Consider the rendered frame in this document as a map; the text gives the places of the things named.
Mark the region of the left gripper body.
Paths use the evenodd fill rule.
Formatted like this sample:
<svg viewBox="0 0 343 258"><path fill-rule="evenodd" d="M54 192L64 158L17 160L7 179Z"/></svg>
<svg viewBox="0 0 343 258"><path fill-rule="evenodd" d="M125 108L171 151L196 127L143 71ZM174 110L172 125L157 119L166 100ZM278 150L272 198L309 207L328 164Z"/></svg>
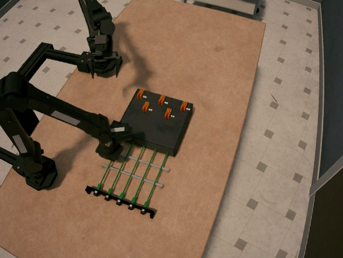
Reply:
<svg viewBox="0 0 343 258"><path fill-rule="evenodd" d="M113 52L95 52L95 53L91 53L91 56L94 57L94 60L92 59L94 62L107 61L107 59L115 59L117 57L121 57L121 56L119 56L117 51L113 51ZM102 58L102 56L103 56L103 58Z"/></svg>

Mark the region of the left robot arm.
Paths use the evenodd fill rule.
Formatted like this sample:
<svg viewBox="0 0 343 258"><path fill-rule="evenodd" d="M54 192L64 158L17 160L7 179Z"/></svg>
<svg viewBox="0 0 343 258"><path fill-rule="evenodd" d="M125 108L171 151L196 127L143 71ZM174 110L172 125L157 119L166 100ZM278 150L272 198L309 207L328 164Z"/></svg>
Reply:
<svg viewBox="0 0 343 258"><path fill-rule="evenodd" d="M115 25L112 22L111 13L107 12L97 0L78 1L89 30L89 37L86 39L89 43L90 52L113 52L112 35L115 31ZM111 59L95 62L94 68L105 70L110 61Z"/></svg>

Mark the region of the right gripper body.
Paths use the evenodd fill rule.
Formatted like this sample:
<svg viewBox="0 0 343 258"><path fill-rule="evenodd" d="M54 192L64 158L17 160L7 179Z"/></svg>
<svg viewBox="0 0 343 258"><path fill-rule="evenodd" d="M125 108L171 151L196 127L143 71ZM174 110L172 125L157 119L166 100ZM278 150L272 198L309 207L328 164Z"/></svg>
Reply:
<svg viewBox="0 0 343 258"><path fill-rule="evenodd" d="M101 145L99 143L95 151L96 151L96 153L98 153L98 155L100 157L104 157L104 158L109 159L111 161L114 161L114 160L118 161L119 156L120 156L121 152L123 151L123 149L124 149L123 146L120 145L118 150L116 151L114 144L110 148L103 148L103 147L101 147Z"/></svg>

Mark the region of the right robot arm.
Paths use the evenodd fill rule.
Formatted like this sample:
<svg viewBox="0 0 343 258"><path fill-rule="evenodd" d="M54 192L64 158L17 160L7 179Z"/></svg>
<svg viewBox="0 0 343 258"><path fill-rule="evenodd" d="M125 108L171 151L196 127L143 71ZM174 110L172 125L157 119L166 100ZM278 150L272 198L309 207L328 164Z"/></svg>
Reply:
<svg viewBox="0 0 343 258"><path fill-rule="evenodd" d="M38 187L42 186L53 164L41 156L44 150L40 143L28 137L13 112L23 113L27 108L81 129L98 139L103 148L114 144L117 151L121 142L132 140L128 123L113 120L110 125L108 117L71 105L36 88L28 77L10 72L0 79L0 126L24 161L24 170L28 172L26 180Z"/></svg>

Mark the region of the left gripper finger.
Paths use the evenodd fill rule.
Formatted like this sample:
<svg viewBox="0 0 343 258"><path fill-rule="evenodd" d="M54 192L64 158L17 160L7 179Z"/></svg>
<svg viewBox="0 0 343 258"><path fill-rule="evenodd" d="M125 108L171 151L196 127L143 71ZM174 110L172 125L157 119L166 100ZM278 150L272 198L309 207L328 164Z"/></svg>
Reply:
<svg viewBox="0 0 343 258"><path fill-rule="evenodd" d="M90 71L91 71L91 76L92 76L92 79L94 79L94 65L95 65L95 62L93 60L86 60L87 61L87 64L90 68ZM93 66L91 66L93 65Z"/></svg>
<svg viewBox="0 0 343 258"><path fill-rule="evenodd" d="M121 57L117 57L116 58L116 77L118 77L118 73L119 73L118 69L120 69L122 63L123 63L123 59Z"/></svg>

